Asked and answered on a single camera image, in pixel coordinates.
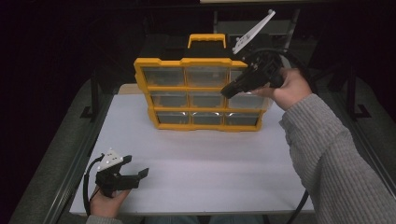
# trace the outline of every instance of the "wire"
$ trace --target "wire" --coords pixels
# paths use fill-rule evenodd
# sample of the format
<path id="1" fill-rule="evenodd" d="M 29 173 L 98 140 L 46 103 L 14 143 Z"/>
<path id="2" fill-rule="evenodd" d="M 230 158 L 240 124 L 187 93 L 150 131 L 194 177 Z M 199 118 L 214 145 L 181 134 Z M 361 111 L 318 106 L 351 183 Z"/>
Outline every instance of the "wire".
<path id="1" fill-rule="evenodd" d="M 90 180 L 90 171 L 91 171 L 91 168 L 93 167 L 93 165 L 95 163 L 101 161 L 104 156 L 105 156 L 105 154 L 102 153 L 101 157 L 98 157 L 95 160 L 93 160 L 93 162 L 91 162 L 90 166 L 87 169 L 87 172 L 84 175 L 84 182 L 83 182 L 83 187 L 82 187 L 82 198 L 84 200 L 84 207 L 85 207 L 85 212 L 87 212 L 87 216 L 91 215 L 91 205 L 90 205 L 91 199 L 88 198 L 88 185 L 89 185 L 89 180 Z"/>
<path id="2" fill-rule="evenodd" d="M 293 223 L 294 219 L 297 217 L 297 215 L 301 212 L 301 210 L 303 209 L 306 200 L 308 199 L 308 191 L 305 190 L 303 198 L 300 200 L 300 203 L 298 204 L 296 210 L 294 211 L 294 213 L 291 215 L 291 217 L 289 218 L 288 222 L 286 224 L 291 224 Z"/>

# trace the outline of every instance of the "plastic drawer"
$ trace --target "plastic drawer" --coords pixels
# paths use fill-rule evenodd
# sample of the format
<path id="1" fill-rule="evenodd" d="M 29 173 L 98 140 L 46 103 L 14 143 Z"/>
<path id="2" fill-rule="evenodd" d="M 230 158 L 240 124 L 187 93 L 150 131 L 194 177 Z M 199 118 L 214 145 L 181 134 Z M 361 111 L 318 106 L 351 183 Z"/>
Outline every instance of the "plastic drawer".
<path id="1" fill-rule="evenodd" d="M 226 113 L 225 124 L 255 126 L 259 117 L 259 113 Z"/>
<path id="2" fill-rule="evenodd" d="M 237 77 L 239 77 L 242 74 L 242 72 L 243 72 L 242 68 L 231 69 L 229 82 L 234 81 Z"/>
<path id="3" fill-rule="evenodd" d="M 268 106 L 268 99 L 250 92 L 240 92 L 228 100 L 229 108 L 262 109 Z"/>
<path id="4" fill-rule="evenodd" d="M 187 85 L 190 87 L 223 87 L 227 80 L 227 67 L 186 67 Z"/>
<path id="5" fill-rule="evenodd" d="M 187 106 L 187 93 L 185 91 L 151 91 L 150 94 L 154 106 Z"/>
<path id="6" fill-rule="evenodd" d="M 192 124 L 220 125 L 223 114 L 219 112 L 191 112 Z"/>
<path id="7" fill-rule="evenodd" d="M 188 124 L 188 112 L 175 112 L 175 111 L 158 111 L 157 118 L 160 123 L 164 124 Z"/>
<path id="8" fill-rule="evenodd" d="M 190 91 L 190 107 L 223 107 L 224 97 L 216 91 Z"/>
<path id="9" fill-rule="evenodd" d="M 184 86 L 181 67 L 144 67 L 142 70 L 149 86 Z"/>

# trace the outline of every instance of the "hand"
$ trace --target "hand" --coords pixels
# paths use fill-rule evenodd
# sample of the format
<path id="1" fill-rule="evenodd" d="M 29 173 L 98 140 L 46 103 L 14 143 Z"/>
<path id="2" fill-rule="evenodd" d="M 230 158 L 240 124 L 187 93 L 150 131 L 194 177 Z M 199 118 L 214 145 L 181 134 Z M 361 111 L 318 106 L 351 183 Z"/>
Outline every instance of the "hand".
<path id="1" fill-rule="evenodd" d="M 284 110 L 288 110 L 312 93 L 298 69 L 282 68 L 279 73 L 285 80 L 280 88 L 261 87 L 251 93 L 270 97 Z"/>
<path id="2" fill-rule="evenodd" d="M 96 187 L 95 193 L 91 199 L 91 214 L 99 217 L 116 217 L 119 213 L 120 206 L 128 196 L 130 189 L 123 190 L 120 194 L 113 192 L 113 198 L 106 197 L 102 191 Z"/>

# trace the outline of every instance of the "knit sleeve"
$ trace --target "knit sleeve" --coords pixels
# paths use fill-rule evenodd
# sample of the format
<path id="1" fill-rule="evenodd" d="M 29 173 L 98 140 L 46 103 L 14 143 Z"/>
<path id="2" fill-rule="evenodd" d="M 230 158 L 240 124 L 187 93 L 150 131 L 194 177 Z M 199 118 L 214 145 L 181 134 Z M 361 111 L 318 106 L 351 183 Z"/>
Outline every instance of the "knit sleeve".
<path id="1" fill-rule="evenodd" d="M 318 96 L 292 106 L 280 124 L 318 223 L 396 223 L 395 199 Z"/>
<path id="2" fill-rule="evenodd" d="M 121 221 L 111 217 L 98 217 L 90 215 L 86 222 L 87 224 L 122 224 Z"/>

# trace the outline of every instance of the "white tabletop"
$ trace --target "white tabletop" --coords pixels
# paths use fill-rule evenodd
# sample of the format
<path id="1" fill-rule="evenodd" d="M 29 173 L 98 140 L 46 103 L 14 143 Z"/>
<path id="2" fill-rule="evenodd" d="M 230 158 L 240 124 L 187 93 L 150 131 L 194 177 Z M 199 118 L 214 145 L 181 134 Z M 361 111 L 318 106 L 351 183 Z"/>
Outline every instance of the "white tabletop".
<path id="1" fill-rule="evenodd" d="M 157 130 L 142 94 L 116 95 L 90 160 L 111 147 L 132 155 L 122 175 L 149 168 L 120 212 L 136 215 L 274 213 L 291 211 L 304 187 L 295 173 L 275 104 L 259 132 Z M 91 171 L 91 195 L 96 170 Z M 309 199 L 303 210 L 313 211 Z M 82 182 L 70 209 L 85 213 Z"/>

